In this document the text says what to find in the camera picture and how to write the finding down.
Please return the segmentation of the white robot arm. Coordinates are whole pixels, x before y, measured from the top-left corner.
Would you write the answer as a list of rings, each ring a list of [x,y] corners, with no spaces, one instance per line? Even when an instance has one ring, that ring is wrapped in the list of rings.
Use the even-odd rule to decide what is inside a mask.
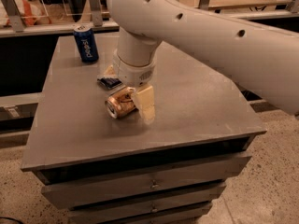
[[[120,26],[114,70],[129,87],[146,85],[164,41],[257,94],[299,113],[299,35],[187,7],[176,0],[107,0]]]

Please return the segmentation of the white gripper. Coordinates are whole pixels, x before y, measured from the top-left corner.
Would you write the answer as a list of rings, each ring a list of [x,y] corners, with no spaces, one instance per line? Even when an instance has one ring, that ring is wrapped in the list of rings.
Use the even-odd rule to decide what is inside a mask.
[[[112,65],[107,67],[103,77],[118,77],[128,87],[142,86],[135,89],[131,98],[143,121],[146,124],[151,124],[155,119],[154,89],[147,83],[152,79],[155,62],[145,66],[132,66],[124,62],[117,54],[117,51],[114,51]]]

